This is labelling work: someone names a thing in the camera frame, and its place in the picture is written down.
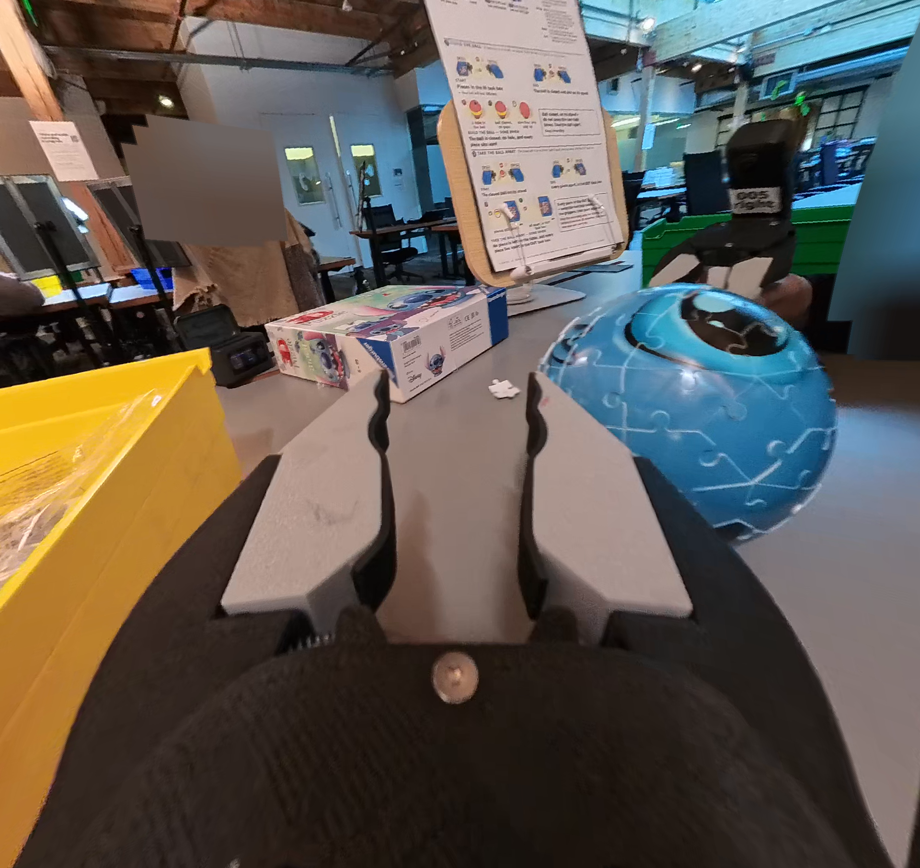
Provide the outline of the grey metal stand base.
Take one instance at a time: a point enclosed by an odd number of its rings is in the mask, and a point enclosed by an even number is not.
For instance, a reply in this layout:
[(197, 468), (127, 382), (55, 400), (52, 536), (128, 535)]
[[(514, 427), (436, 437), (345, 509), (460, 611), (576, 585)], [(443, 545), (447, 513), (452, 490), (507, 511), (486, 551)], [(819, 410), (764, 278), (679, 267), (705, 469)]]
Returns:
[(553, 276), (544, 276), (534, 281), (508, 287), (506, 290), (507, 312), (515, 318), (535, 311), (547, 310), (585, 298), (585, 293), (570, 284), (583, 276), (586, 270), (569, 271)]

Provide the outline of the black office chair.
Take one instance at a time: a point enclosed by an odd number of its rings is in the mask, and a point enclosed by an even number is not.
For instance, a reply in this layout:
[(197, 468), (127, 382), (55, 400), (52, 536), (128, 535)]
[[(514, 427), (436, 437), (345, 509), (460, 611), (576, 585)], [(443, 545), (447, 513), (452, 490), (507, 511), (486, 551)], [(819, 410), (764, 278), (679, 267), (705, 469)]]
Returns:
[(391, 280), (406, 282), (417, 277), (406, 271), (405, 265), (419, 256), (419, 250), (408, 243), (406, 223), (398, 219), (391, 205), (374, 206), (365, 201), (362, 207), (365, 231), (369, 234), (374, 278), (378, 287)]

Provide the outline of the blue puzzle ball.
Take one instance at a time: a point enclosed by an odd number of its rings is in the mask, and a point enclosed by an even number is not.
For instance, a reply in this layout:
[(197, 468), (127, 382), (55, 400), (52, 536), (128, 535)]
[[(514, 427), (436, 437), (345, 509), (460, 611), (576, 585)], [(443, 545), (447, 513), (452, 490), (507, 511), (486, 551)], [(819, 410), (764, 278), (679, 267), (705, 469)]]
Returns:
[(539, 370), (730, 540), (798, 514), (834, 454), (821, 360), (776, 312), (727, 290), (615, 299), (570, 322)]

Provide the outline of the person's right hand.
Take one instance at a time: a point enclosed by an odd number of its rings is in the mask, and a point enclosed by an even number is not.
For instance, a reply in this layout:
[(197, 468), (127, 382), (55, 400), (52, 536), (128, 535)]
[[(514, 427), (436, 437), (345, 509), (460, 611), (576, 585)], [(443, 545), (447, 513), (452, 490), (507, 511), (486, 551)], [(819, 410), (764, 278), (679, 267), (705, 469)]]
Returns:
[(802, 331), (809, 322), (813, 288), (802, 276), (789, 274), (762, 287), (757, 302), (776, 313), (784, 322)]

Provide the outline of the brown fuzzy cloth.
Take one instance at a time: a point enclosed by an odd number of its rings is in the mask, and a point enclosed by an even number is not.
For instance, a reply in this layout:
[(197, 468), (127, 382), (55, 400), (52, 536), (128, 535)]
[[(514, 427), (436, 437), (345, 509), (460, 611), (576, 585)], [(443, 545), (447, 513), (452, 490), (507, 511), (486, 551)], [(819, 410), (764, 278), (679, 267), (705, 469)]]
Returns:
[(287, 211), (286, 237), (254, 246), (183, 245), (190, 265), (172, 271), (173, 309), (228, 307), (241, 328), (323, 306), (327, 299), (309, 234)]

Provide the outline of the green plastic bin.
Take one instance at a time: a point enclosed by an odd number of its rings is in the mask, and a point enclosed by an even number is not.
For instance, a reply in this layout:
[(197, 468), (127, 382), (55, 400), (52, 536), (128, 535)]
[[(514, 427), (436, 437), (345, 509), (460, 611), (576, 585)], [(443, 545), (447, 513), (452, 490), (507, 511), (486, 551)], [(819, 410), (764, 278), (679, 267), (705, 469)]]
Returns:
[[(797, 233), (793, 272), (800, 276), (835, 275), (841, 261), (855, 205), (796, 207), (791, 222)], [(661, 259), (696, 231), (729, 219), (728, 213), (683, 217), (677, 222), (661, 218), (642, 231), (642, 287), (648, 287)]]

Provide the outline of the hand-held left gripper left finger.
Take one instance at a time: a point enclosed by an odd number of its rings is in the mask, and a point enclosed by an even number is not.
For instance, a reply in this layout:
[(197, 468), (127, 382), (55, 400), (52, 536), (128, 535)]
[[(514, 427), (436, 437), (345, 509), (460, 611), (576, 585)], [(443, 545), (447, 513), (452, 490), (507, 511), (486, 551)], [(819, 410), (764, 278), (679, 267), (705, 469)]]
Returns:
[(225, 614), (298, 612), (323, 635), (344, 609), (380, 609), (397, 574), (389, 413), (389, 377), (378, 371), (282, 449), (224, 589)]

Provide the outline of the printed cardboard puzzle box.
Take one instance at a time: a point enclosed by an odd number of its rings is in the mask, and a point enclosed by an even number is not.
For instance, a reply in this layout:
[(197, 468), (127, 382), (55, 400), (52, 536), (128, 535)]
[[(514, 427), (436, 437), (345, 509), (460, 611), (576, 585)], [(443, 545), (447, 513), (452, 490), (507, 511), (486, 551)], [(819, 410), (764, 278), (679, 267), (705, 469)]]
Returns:
[(279, 371), (349, 391), (385, 371), (405, 403), (504, 341), (504, 289), (387, 286), (265, 325)]

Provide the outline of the clear plastic bag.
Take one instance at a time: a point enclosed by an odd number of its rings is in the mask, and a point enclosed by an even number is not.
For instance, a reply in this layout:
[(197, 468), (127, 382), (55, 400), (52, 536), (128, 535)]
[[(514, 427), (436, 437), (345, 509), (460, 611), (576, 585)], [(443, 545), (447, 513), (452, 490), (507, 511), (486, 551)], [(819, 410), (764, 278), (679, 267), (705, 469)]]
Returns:
[(88, 433), (43, 448), (37, 458), (2, 473), (2, 585), (118, 460), (162, 400), (162, 391), (145, 391), (107, 413)]

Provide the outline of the small wooden desk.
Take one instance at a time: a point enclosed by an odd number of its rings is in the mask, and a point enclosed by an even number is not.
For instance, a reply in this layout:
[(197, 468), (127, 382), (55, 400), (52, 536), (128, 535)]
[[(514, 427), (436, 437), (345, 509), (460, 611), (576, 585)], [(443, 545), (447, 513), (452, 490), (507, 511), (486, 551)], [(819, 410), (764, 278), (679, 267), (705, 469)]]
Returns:
[(323, 292), (324, 298), (328, 303), (336, 301), (335, 290), (332, 286), (330, 277), (331, 275), (338, 274), (339, 272), (347, 269), (354, 268), (355, 266), (360, 266), (357, 264), (353, 258), (318, 258), (316, 260), (316, 276), (318, 278), (320, 289)]

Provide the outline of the yellow plastic bin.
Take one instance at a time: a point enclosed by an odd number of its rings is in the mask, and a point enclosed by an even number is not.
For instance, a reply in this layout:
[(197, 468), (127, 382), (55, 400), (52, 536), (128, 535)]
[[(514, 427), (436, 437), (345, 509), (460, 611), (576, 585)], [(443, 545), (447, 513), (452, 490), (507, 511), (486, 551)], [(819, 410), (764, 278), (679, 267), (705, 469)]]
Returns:
[(2, 390), (2, 476), (90, 471), (2, 586), (1, 858), (12, 866), (76, 713), (155, 576), (240, 483), (207, 349)]

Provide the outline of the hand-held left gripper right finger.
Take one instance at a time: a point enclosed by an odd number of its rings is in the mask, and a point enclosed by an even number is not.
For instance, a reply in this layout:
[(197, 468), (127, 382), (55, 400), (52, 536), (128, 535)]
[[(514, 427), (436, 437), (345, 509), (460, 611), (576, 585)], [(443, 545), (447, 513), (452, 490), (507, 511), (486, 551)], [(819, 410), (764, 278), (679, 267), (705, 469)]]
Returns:
[(694, 611), (633, 454), (542, 372), (530, 374), (517, 579), (528, 618), (568, 610), (582, 643), (617, 614)]

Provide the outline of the wooden framed instruction board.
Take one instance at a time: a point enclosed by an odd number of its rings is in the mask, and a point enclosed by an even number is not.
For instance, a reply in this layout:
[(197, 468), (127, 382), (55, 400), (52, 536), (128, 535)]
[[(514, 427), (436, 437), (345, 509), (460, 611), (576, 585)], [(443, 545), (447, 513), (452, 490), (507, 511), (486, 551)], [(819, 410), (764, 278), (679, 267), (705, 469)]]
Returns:
[(489, 267), (529, 280), (615, 257), (622, 177), (578, 1), (422, 1)]

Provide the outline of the white paper wall sign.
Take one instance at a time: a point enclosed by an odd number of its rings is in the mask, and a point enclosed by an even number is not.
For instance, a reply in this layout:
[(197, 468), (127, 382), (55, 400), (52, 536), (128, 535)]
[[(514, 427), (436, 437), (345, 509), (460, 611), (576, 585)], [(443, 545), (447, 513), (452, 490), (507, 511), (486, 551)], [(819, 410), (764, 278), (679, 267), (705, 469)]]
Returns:
[(75, 123), (31, 120), (29, 125), (58, 182), (98, 180), (96, 166)]

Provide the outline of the black equipment case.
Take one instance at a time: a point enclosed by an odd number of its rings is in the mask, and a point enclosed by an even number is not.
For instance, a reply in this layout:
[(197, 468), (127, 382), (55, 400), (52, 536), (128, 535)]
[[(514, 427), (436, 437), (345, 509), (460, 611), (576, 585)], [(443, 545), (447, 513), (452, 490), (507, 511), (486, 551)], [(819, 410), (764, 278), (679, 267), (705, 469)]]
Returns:
[(218, 387), (236, 389), (275, 368), (265, 335), (242, 330), (224, 304), (178, 315), (174, 325), (185, 350), (210, 351)]

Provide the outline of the framed panel on stand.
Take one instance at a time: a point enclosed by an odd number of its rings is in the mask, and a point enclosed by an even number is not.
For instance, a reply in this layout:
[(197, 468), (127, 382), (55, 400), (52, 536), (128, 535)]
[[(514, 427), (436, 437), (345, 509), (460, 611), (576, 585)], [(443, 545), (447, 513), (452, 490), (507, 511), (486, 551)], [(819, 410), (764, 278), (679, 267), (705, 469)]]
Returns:
[(142, 267), (190, 267), (190, 260), (178, 242), (154, 241), (146, 236), (130, 178), (89, 182), (86, 189)]
[(98, 268), (98, 256), (83, 224), (52, 177), (2, 177), (2, 256), (20, 279)]

